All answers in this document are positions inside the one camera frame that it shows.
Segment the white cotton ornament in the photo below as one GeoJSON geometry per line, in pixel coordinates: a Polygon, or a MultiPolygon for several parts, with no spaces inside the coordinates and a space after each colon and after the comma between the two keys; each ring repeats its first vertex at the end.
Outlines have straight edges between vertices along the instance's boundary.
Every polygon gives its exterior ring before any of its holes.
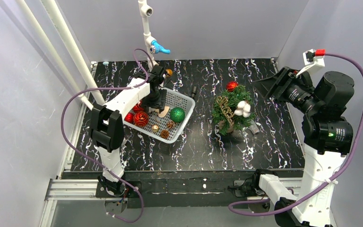
{"type": "Polygon", "coordinates": [[[251,115],[251,105],[247,101],[240,101],[233,113],[248,118],[251,115]]]}

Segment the red glitter ornament ball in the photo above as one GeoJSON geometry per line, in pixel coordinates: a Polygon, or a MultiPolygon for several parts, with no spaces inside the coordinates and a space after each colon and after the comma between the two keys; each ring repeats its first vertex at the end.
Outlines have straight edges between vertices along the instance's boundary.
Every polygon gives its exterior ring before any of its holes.
{"type": "Polygon", "coordinates": [[[228,82],[227,85],[226,85],[226,90],[228,92],[233,92],[237,87],[239,86],[238,82],[236,81],[231,81],[231,82],[228,82]]]}

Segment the small green christmas tree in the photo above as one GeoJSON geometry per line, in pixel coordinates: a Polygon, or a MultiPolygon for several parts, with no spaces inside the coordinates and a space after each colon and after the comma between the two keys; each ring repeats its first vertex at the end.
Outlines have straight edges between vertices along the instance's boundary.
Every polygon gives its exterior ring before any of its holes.
{"type": "Polygon", "coordinates": [[[244,85],[239,84],[239,86],[233,92],[228,92],[227,90],[225,90],[218,96],[215,98],[212,107],[213,122],[218,128],[218,133],[223,136],[233,131],[242,131],[244,129],[248,129],[251,124],[251,121],[254,122],[255,113],[254,113],[254,102],[252,99],[252,95],[246,89],[246,87],[244,85]],[[218,96],[226,96],[228,98],[229,107],[233,112],[240,101],[247,101],[251,105],[251,115],[248,118],[234,115],[233,117],[234,125],[230,126],[225,116],[221,112],[221,109],[219,108],[218,104],[216,103],[216,98],[218,96]]]}

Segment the gold merry christmas sign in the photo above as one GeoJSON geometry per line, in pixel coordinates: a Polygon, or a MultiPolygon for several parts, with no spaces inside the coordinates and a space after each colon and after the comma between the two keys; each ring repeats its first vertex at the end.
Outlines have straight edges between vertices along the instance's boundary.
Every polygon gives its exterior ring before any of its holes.
{"type": "Polygon", "coordinates": [[[216,98],[216,103],[218,104],[219,108],[221,109],[221,112],[225,116],[229,125],[233,126],[234,125],[234,121],[233,121],[234,112],[229,107],[228,98],[226,96],[218,96],[216,98]]]}

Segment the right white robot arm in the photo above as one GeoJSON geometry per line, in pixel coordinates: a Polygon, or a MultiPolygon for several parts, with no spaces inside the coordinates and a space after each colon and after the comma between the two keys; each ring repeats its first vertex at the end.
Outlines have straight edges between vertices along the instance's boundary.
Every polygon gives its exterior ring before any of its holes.
{"type": "Polygon", "coordinates": [[[267,190],[281,227],[329,227],[335,187],[331,177],[350,152],[354,131],[342,116],[354,94],[348,75],[328,71],[317,86],[308,72],[283,67],[272,77],[253,82],[255,89],[275,102],[290,103],[303,113],[304,173],[297,197],[282,189],[274,175],[259,175],[256,186],[267,190]]]}

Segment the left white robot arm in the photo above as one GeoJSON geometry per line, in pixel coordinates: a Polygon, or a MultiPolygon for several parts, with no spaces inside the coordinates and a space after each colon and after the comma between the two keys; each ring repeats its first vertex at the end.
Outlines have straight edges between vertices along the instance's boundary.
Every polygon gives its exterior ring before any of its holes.
{"type": "Polygon", "coordinates": [[[139,104],[143,112],[161,113],[165,110],[167,91],[165,80],[173,74],[171,70],[155,65],[148,75],[135,76],[112,101],[95,105],[91,112],[90,137],[98,148],[104,165],[99,182],[113,190],[121,187],[124,174],[121,166],[120,147],[124,142],[123,121],[132,108],[139,104]]]}

